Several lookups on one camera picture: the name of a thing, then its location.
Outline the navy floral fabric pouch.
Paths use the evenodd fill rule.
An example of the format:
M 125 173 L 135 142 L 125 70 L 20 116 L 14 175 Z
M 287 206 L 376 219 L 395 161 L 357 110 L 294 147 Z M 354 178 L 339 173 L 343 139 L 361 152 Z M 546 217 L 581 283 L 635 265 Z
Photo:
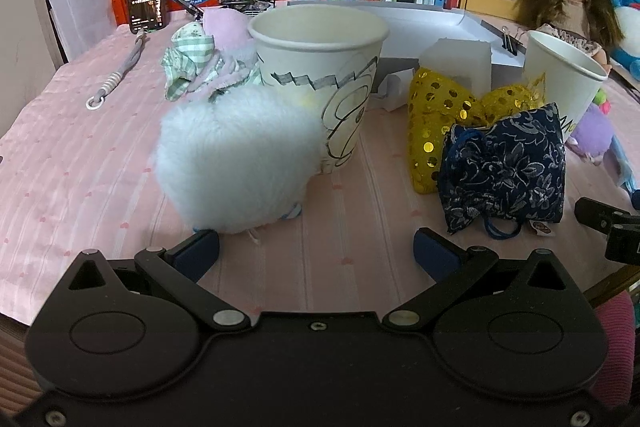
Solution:
M 558 223 L 566 159 L 559 109 L 549 103 L 489 127 L 455 124 L 446 135 L 437 191 L 456 234 L 478 219 L 492 239 L 512 239 L 529 221 Z

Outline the white fluffy plush toy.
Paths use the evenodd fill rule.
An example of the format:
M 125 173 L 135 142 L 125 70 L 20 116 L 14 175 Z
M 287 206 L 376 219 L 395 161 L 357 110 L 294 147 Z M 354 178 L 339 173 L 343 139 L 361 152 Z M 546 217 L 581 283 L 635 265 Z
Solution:
M 240 233 L 299 215 L 323 139 L 312 110 L 247 84 L 172 108 L 160 122 L 155 176 L 188 227 Z

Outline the gold sequin bow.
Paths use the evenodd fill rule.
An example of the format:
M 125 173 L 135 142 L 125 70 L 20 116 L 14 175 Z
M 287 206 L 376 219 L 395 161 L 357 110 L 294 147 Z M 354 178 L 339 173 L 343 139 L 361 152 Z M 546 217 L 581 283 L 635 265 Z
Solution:
M 546 77 L 513 83 L 477 98 L 453 79 L 421 67 L 409 87 L 407 152 L 413 190 L 437 191 L 442 149 L 451 127 L 483 128 L 544 105 Z

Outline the white foam sponge block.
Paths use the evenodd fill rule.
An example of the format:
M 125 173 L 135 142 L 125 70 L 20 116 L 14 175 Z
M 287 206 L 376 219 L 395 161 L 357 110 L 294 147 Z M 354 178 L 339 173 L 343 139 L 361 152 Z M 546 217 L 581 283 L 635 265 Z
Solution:
M 491 90 L 491 46 L 488 42 L 439 39 L 420 55 L 419 64 L 457 81 L 477 98 Z

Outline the green plaid cloth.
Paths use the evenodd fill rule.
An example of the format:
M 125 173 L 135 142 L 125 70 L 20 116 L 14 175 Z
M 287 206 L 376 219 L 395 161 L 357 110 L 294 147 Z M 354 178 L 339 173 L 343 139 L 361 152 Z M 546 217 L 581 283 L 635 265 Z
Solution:
M 236 50 L 223 50 L 198 22 L 182 26 L 171 36 L 162 66 L 168 102 L 213 102 L 233 88 L 262 83 L 251 41 Z

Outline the purple plush toy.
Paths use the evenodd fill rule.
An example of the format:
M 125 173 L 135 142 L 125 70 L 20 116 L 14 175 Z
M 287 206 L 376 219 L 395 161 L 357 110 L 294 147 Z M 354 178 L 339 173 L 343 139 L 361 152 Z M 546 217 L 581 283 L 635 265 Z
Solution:
M 254 39 L 248 32 L 250 18 L 235 9 L 206 8 L 202 20 L 206 35 L 212 36 L 216 49 L 232 55 L 235 60 L 253 63 L 256 60 Z

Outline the paper cup with yellow drawing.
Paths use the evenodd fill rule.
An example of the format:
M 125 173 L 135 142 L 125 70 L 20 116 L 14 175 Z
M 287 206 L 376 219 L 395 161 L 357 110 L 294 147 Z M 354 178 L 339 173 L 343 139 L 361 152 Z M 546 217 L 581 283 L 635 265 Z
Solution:
M 541 95 L 544 104 L 556 105 L 564 140 L 573 133 L 606 78 L 605 69 L 581 50 L 545 32 L 529 31 L 523 82 Z

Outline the crumpled white tissue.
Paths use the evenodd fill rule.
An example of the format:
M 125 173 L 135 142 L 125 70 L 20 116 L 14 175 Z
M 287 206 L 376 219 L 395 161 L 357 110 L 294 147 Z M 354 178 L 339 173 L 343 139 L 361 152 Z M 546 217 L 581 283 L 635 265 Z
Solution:
M 378 91 L 371 94 L 369 106 L 393 112 L 406 105 L 409 100 L 409 89 L 413 76 L 414 70 L 412 68 L 387 74 L 378 85 Z

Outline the black binder clip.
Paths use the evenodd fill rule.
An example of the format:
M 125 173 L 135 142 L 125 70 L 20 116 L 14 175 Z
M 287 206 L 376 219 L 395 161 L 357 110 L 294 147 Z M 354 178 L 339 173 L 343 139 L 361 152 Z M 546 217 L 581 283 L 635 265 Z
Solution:
M 510 54 L 517 56 L 526 53 L 526 45 L 523 38 L 527 36 L 527 30 L 518 26 L 501 27 L 502 47 Z

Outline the blue penguin plush toy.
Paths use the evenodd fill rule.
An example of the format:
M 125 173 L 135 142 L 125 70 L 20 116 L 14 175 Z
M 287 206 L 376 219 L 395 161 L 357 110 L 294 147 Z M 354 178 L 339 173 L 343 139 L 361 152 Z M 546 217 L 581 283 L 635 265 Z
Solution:
M 612 52 L 614 60 L 623 66 L 634 80 L 640 80 L 640 0 L 612 0 L 623 39 Z

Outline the brown haired doll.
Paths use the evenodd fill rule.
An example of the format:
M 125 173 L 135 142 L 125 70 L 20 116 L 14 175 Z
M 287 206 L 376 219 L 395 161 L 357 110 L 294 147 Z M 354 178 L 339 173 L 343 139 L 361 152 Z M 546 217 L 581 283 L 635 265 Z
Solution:
M 624 38 L 611 0 L 518 0 L 515 21 L 571 44 L 605 72 Z

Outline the white shallow tray box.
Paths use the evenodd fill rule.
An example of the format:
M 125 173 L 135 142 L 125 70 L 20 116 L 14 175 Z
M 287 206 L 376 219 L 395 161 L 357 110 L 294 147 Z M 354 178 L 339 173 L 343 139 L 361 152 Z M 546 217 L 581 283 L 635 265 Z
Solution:
M 525 48 L 517 43 L 516 53 L 504 48 L 507 20 L 492 20 L 465 10 L 445 10 L 437 6 L 382 1 L 288 0 L 287 5 L 320 4 L 346 6 L 373 13 L 386 21 L 390 35 L 381 52 L 374 89 L 387 74 L 416 68 L 419 56 L 439 39 L 485 41 L 491 46 L 492 67 L 498 72 L 522 68 Z

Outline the large drawn paper cup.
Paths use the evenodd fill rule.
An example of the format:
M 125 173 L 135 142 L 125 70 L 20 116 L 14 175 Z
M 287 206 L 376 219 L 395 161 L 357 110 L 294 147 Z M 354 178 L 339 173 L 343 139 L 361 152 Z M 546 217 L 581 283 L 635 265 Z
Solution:
M 320 118 L 321 171 L 343 167 L 357 145 L 390 30 L 381 17 L 332 3 L 287 5 L 248 25 L 262 82 Z

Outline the miniature black bicycle model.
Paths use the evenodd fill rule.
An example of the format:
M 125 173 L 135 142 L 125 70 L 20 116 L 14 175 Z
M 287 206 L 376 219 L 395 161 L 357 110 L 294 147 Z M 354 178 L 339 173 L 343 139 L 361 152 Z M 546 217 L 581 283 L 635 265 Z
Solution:
M 194 20 L 202 20 L 204 18 L 204 10 L 196 4 L 186 0 L 176 0 L 176 2 L 185 9 Z M 274 0 L 221 0 L 221 7 L 223 9 L 232 9 L 249 17 L 267 12 L 275 6 L 276 2 Z

